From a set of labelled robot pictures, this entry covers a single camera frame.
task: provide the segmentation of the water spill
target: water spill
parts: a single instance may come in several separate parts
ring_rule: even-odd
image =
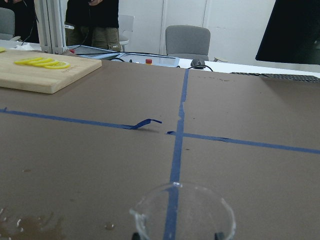
[[[107,230],[113,230],[115,229],[116,225],[113,224],[112,222],[108,221],[105,225],[104,225],[104,228],[107,229]]]
[[[4,208],[1,208],[0,209],[0,216],[2,215],[2,213],[5,211],[5,209]],[[2,222],[6,222],[8,220],[8,218],[5,216],[5,217],[3,217],[3,219],[2,219]]]
[[[13,221],[0,221],[0,237],[8,240],[64,240],[60,217],[52,226],[53,213],[46,217],[24,216]]]

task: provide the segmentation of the yellow lemon slice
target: yellow lemon slice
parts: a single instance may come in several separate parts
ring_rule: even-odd
[[[38,61],[38,60],[41,60],[41,59],[42,59],[42,57],[39,57],[39,56],[27,57],[27,58],[23,58],[23,59],[14,61],[14,63],[15,63],[15,64],[26,64],[26,63],[28,63],[28,62]]]
[[[52,59],[52,61],[33,64],[33,66],[36,66],[36,67],[44,67],[44,66],[56,65],[57,63],[59,63],[58,60],[53,60],[53,59]]]
[[[52,65],[52,66],[43,66],[46,69],[66,69],[70,67],[70,63],[65,62],[65,61],[59,61],[57,64]]]
[[[48,63],[48,62],[52,62],[52,61],[53,61],[53,59],[51,57],[45,57],[40,60],[28,61],[26,64],[36,65],[36,64],[43,64],[43,63]]]

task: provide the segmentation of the glass beaker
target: glass beaker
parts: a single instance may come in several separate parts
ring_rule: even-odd
[[[171,182],[146,194],[130,209],[141,240],[231,240],[233,210],[212,190]]]

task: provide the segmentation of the water droplet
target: water droplet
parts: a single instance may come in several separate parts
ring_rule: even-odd
[[[174,187],[180,187],[180,188],[182,188],[182,184],[181,184],[180,182],[174,181],[172,184],[173,184]]]
[[[21,223],[21,218],[16,222],[16,227],[19,228]]]
[[[115,229],[116,225],[113,224],[112,222],[108,221],[105,225],[104,225],[104,228],[107,229],[107,230],[113,230]]]

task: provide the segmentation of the blue tape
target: blue tape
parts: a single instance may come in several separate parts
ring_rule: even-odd
[[[174,136],[177,135],[177,133],[174,131],[168,131],[167,134],[174,135]],[[194,139],[204,139],[204,140],[210,140],[210,141],[221,141],[225,143],[249,145],[249,146],[262,147],[262,148],[281,149],[281,150],[310,153],[310,154],[320,154],[320,150],[318,149],[270,144],[270,143],[257,142],[257,141],[238,140],[238,139],[232,139],[227,137],[206,136],[206,135],[198,135],[198,134],[191,134],[191,133],[184,133],[183,137],[194,138]]]
[[[189,78],[189,69],[186,69],[184,73],[184,78],[183,78],[182,93],[181,93],[180,106],[179,106],[180,119],[178,120],[177,126],[176,126],[170,182],[179,182],[180,180],[181,154],[182,154],[184,125],[185,125],[184,102],[187,99],[188,78]]]
[[[181,168],[181,154],[183,146],[183,134],[185,125],[185,111],[184,102],[187,99],[187,88],[188,88],[188,77],[189,69],[184,72],[182,93],[180,98],[179,106],[179,117],[180,119],[176,125],[176,134],[173,150],[173,159],[170,173],[170,182],[179,182],[180,180],[180,168]],[[176,229],[177,229],[177,213],[178,213],[178,202],[179,202],[179,190],[174,187],[169,191],[168,208],[166,211],[165,227],[163,240],[174,240],[176,239]]]
[[[91,121],[91,120],[83,120],[83,119],[76,119],[76,118],[69,118],[69,117],[45,115],[45,114],[31,113],[31,112],[25,112],[25,111],[12,111],[12,110],[8,110],[7,107],[0,108],[0,113],[18,115],[18,116],[27,116],[27,117],[38,118],[38,119],[64,121],[64,122],[78,123],[78,124],[88,124],[88,125],[101,126],[101,127],[128,129],[128,130],[136,130],[147,124],[150,124],[151,122],[157,122],[162,124],[162,122],[159,120],[148,118],[137,123],[136,125],[123,125],[123,124],[115,124],[115,123],[108,123],[108,122],[101,122],[101,121]]]

